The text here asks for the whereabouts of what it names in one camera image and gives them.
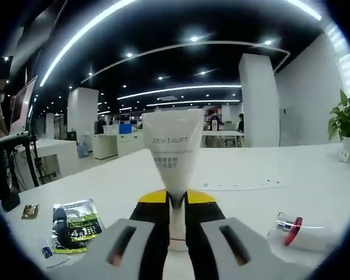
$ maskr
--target potted plant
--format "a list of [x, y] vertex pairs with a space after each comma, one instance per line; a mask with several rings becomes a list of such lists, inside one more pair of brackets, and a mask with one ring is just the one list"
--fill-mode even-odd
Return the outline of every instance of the potted plant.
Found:
[[338, 134], [344, 150], [350, 152], [350, 98], [341, 90], [341, 102], [334, 107], [331, 114], [335, 114], [328, 123], [329, 139]]

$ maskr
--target white pot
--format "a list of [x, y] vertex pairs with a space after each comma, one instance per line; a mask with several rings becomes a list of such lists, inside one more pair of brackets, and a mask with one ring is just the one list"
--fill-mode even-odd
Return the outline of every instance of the white pot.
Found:
[[350, 137], [345, 137], [342, 139], [342, 145], [344, 147], [344, 151], [350, 153]]

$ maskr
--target white pillar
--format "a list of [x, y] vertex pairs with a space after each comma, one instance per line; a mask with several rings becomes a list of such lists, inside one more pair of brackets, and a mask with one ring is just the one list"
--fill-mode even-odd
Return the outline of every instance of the white pillar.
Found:
[[42, 138], [44, 136], [45, 132], [45, 118], [44, 117], [39, 117], [36, 119], [35, 125], [36, 125], [36, 136], [38, 138]]
[[45, 118], [45, 137], [54, 139], [54, 114], [48, 113]]
[[231, 120], [229, 105], [222, 105], [222, 121], [225, 123], [226, 121]]
[[245, 143], [251, 147], [279, 146], [279, 98], [269, 57], [243, 54], [239, 72]]
[[76, 131], [77, 139], [94, 134], [98, 100], [99, 91], [94, 89], [80, 87], [69, 93], [68, 131]]

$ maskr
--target cable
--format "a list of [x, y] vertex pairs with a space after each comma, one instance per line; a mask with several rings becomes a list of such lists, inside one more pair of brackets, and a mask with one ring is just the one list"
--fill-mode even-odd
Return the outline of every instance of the cable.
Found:
[[19, 176], [20, 176], [22, 182], [19, 180], [19, 178], [17, 178], [17, 181], [18, 181], [18, 183], [21, 185], [21, 187], [22, 187], [25, 191], [27, 191], [28, 189], [27, 189], [27, 188], [25, 187], [25, 185], [24, 185], [24, 184], [25, 184], [25, 181], [24, 181], [24, 179], [23, 179], [23, 177], [22, 177], [22, 174], [21, 174], [21, 172], [19, 171], [19, 168], [18, 168], [17, 159], [16, 159], [17, 153], [18, 153], [18, 150], [15, 150], [15, 152], [13, 153], [13, 162], [15, 163], [15, 165], [16, 165], [16, 167], [17, 167], [17, 172], [18, 172], [18, 174], [19, 174]]

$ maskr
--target white wall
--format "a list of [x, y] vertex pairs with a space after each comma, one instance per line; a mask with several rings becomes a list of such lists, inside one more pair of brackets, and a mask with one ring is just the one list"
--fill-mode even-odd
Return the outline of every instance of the white wall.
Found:
[[340, 102], [343, 85], [325, 35], [276, 75], [276, 86], [281, 146], [328, 143], [330, 111]]
[[98, 90], [84, 87], [77, 88], [69, 94], [68, 131], [76, 131], [77, 137], [95, 132], [98, 99]]
[[35, 126], [36, 126], [36, 136], [38, 138], [42, 138], [44, 134], [46, 133], [46, 119], [44, 117], [39, 117], [36, 119]]
[[45, 117], [45, 137], [54, 139], [54, 114], [48, 113]]
[[244, 100], [244, 143], [279, 146], [279, 96], [268, 56], [243, 54], [239, 63]]
[[240, 122], [239, 114], [244, 113], [243, 103], [229, 106], [230, 121], [234, 124]]

